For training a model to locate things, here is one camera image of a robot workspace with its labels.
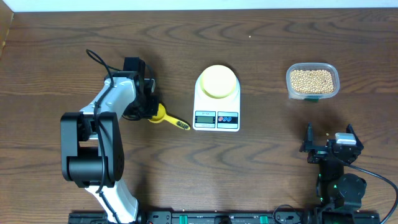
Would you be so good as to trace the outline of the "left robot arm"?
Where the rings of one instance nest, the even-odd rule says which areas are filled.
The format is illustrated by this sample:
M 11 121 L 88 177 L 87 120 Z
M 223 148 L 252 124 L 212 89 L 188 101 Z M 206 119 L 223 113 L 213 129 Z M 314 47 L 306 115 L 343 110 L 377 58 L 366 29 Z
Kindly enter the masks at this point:
M 122 70 L 110 69 L 104 87 L 78 112 L 60 119 L 62 175 L 92 194 L 110 223 L 143 222 L 138 200 L 122 178 L 124 149 L 121 118 L 151 119 L 158 112 L 154 77 L 146 78 L 146 63 L 126 57 Z

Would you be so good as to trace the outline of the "yellow bowl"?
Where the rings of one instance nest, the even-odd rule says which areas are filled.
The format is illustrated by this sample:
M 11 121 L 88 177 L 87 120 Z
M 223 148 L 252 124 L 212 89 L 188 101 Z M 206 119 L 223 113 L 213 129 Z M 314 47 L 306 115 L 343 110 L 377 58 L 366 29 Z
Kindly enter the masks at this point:
M 212 65 L 201 73 L 200 88 L 205 95 L 214 99 L 226 98 L 236 89 L 234 72 L 224 65 Z

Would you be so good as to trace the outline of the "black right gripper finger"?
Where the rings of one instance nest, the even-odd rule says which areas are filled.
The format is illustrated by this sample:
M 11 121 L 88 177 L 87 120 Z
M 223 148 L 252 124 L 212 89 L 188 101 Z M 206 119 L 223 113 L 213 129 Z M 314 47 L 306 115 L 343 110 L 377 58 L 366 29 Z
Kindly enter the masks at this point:
M 354 138 L 355 138 L 355 140 L 356 140 L 356 146 L 357 146 L 358 148 L 363 148 L 363 147 L 364 147 L 363 144 L 362 144 L 362 142 L 359 140 L 358 136 L 356 135 L 356 133 L 355 133 L 353 127 L 352 127 L 352 124 L 347 125 L 347 127 L 346 127 L 346 133 L 352 134 L 352 135 L 354 136 Z
M 308 123 L 305 137 L 299 149 L 300 152 L 310 152 L 313 149 L 313 129 L 312 124 Z

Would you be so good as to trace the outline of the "yellow measuring scoop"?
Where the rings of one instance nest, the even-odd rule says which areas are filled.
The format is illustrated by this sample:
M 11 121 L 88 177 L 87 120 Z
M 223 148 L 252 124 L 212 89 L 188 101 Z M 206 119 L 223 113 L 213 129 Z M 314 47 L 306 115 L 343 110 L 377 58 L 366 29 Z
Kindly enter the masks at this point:
M 167 114 L 167 111 L 162 103 L 159 103 L 158 112 L 155 116 L 149 119 L 151 123 L 161 123 L 163 121 L 169 122 L 170 124 L 183 129 L 183 130 L 190 130 L 190 125 L 181 119 L 175 118 L 171 115 Z

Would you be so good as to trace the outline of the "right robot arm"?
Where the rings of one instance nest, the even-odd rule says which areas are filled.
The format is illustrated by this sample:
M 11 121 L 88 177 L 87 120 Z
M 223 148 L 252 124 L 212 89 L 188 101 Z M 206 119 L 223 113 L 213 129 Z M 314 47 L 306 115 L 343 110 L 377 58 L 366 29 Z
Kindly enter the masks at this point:
M 336 133 L 324 146 L 317 146 L 312 125 L 308 124 L 299 151 L 308 154 L 309 164 L 319 166 L 316 193 L 321 205 L 305 212 L 304 223 L 355 222 L 354 211 L 362 206 L 367 183 L 355 174 L 346 173 L 345 167 L 351 165 L 363 149 L 352 125 L 348 125 L 344 133 Z

